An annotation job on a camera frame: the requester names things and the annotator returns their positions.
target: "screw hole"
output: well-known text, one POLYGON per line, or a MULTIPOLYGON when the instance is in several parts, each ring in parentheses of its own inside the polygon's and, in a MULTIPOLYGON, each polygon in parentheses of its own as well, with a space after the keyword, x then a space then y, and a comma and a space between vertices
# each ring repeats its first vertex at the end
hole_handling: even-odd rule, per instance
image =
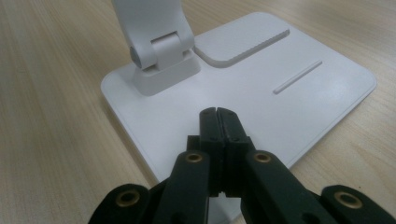
POLYGON ((186 160, 188 162, 199 162, 201 161, 203 158, 200 154, 196 154, 196 153, 191 153, 189 155, 187 155, 186 160))

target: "black plastic part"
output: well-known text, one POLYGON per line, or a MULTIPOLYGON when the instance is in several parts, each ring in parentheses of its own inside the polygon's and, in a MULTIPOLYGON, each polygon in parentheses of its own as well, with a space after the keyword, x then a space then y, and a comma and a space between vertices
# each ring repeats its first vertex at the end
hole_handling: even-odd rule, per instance
POLYGON ((241 198, 241 211, 247 224, 271 223, 253 192, 245 191, 241 198))
POLYGON ((94 211, 89 224, 141 223, 149 204, 149 191, 127 184, 111 190, 94 211))
POLYGON ((247 182, 271 223, 337 223, 272 153, 252 151, 247 182))
POLYGON ((396 223, 396 220, 373 200, 345 186, 330 186, 319 201, 339 223, 396 223))
POLYGON ((152 223, 206 223, 209 157, 189 150, 177 157, 152 223))
POLYGON ((203 110, 200 115, 200 150, 210 156, 210 196, 222 192, 224 142, 215 107, 203 110))
POLYGON ((215 107, 200 113, 171 176, 151 190, 123 185, 110 191, 89 224, 207 222, 208 197, 240 197, 248 224, 389 223, 396 220, 364 194, 344 186, 318 196, 272 153, 258 151, 237 115, 215 107))
POLYGON ((222 189, 227 197, 240 198, 245 183, 245 156, 254 146, 233 111, 219 108, 218 118, 226 145, 222 189))

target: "wood grain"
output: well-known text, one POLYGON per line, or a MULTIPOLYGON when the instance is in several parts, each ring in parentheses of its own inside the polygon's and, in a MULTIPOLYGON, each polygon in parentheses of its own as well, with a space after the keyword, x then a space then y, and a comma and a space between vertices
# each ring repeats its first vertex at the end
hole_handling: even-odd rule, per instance
MULTIPOLYGON (((196 35, 264 11, 371 70, 375 91, 291 170, 316 193, 347 185, 396 217, 395 1, 182 4, 196 35)), ((0 223, 87 223, 116 186, 155 184, 100 91, 129 61, 109 0, 0 0, 0 223)))

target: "wooden table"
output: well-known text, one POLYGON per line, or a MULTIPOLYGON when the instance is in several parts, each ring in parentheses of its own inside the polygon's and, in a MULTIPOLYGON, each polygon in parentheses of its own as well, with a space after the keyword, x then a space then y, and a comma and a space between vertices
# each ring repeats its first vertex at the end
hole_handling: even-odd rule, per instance
MULTIPOLYGON (((316 193, 347 185, 396 217, 396 2, 182 3, 196 35, 264 11, 370 69, 374 92, 291 170, 316 193)), ((87 223, 115 187, 155 184, 100 91, 129 62, 110 0, 0 0, 0 223, 87 223)))

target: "brass insert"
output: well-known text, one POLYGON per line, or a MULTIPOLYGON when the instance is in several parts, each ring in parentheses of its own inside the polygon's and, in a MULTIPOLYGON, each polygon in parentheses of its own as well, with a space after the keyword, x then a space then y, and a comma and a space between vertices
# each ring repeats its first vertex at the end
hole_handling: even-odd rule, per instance
POLYGON ((271 157, 266 153, 259 152, 254 155, 254 160, 262 163, 267 163, 271 160, 271 157))
POLYGON ((119 207, 128 207, 139 202, 140 193, 135 189, 126 190, 121 192, 116 199, 116 204, 119 207))

